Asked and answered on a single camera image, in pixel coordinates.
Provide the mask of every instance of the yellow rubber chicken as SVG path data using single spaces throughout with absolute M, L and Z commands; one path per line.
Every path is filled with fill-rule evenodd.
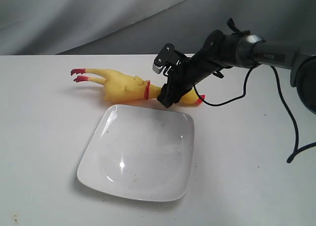
M 111 102 L 127 102 L 138 99 L 157 98 L 161 88 L 152 85 L 149 80 L 144 81 L 135 76 L 122 74 L 119 71 L 109 69 L 73 69 L 73 74 L 96 74 L 102 78 L 87 77 L 79 75 L 74 79 L 74 82 L 90 81 L 103 85 L 105 92 L 105 101 Z M 181 101 L 185 104 L 199 104 L 201 99 L 196 95 L 194 90 L 185 94 Z

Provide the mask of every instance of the gray fabric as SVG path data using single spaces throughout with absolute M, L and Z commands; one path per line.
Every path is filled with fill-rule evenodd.
M 186 0 L 64 54 L 158 53 L 165 43 L 194 53 L 211 31 L 231 33 L 230 17 L 267 40 L 316 40 L 315 11 L 314 0 Z
M 0 0 L 0 54 L 56 54 L 183 0 Z

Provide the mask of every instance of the black wire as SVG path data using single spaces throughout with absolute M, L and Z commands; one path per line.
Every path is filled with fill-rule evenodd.
M 254 68 L 257 67 L 257 64 L 252 66 L 249 71 L 247 72 L 246 74 L 246 77 L 245 77 L 245 80 L 244 80 L 244 83 L 243 83 L 243 94 L 241 96 L 238 96 L 238 97 L 235 97 L 231 100 L 228 100 L 228 101 L 225 101 L 223 103 L 219 103 L 219 104 L 212 104 L 212 103 L 209 103 L 207 101 L 205 101 L 198 93 L 197 89 L 196 89 L 196 86 L 194 85 L 193 88 L 194 88 L 194 91 L 196 92 L 197 96 L 199 97 L 199 99 L 202 100 L 202 102 L 204 102 L 205 104 L 209 105 L 209 106 L 222 106 L 222 105 L 225 105 L 225 104 L 228 104 L 232 101 L 235 101 L 235 100 L 238 100 L 238 99 L 241 99 L 243 97 L 246 96 L 246 86 L 247 86 L 247 81 L 248 81 L 248 78 L 249 78 L 249 75 L 250 73 L 252 72 L 252 70 Z M 296 120 L 295 120 L 295 117 L 293 115 L 293 113 L 291 112 L 290 108 L 288 107 L 286 101 L 284 100 L 284 97 L 283 97 L 283 94 L 282 94 L 282 90 L 281 90 L 281 85 L 280 85 L 280 78 L 278 76 L 278 73 L 277 73 L 277 70 L 274 66 L 270 66 L 275 74 L 275 77 L 276 77 L 276 87 L 277 87 L 277 92 L 278 92 L 278 95 L 281 99 L 281 102 L 283 104 L 283 106 L 285 107 L 288 115 L 290 116 L 292 122 L 293 122 L 293 126 L 294 126 L 294 131 L 295 131 L 295 144 L 294 144 L 294 150 L 293 150 L 293 153 L 287 158 L 286 162 L 287 163 L 291 163 L 293 161 L 293 159 L 295 158 L 295 156 L 309 148 L 312 148 L 312 147 L 315 147 L 316 146 L 316 142 L 314 143 L 310 143 L 310 144 L 307 144 L 301 148 L 298 148 L 298 144 L 299 144 L 299 132 L 298 132 L 298 126 L 297 126 L 297 123 L 296 123 Z

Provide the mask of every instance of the white table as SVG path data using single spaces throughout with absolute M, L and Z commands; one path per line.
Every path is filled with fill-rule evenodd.
M 316 149 L 287 164 L 294 130 L 270 67 L 249 79 L 246 98 L 223 107 L 174 105 L 195 120 L 187 194 L 169 203 L 140 202 L 94 191 L 76 179 L 82 154 L 109 103 L 93 83 L 75 84 L 73 68 L 116 69 L 162 85 L 154 55 L 0 56 L 0 225 L 121 226 L 314 225 Z M 300 128 L 300 145 L 316 140 L 316 116 L 278 69 Z M 197 88 L 218 103 L 242 92 L 247 70 L 224 71 Z M 134 102 L 162 108 L 155 100 Z

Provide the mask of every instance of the white plate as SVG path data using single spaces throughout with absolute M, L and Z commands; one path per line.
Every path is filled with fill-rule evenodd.
M 172 201 L 187 189 L 194 122 L 179 112 L 114 105 L 77 170 L 92 189 L 135 200 Z

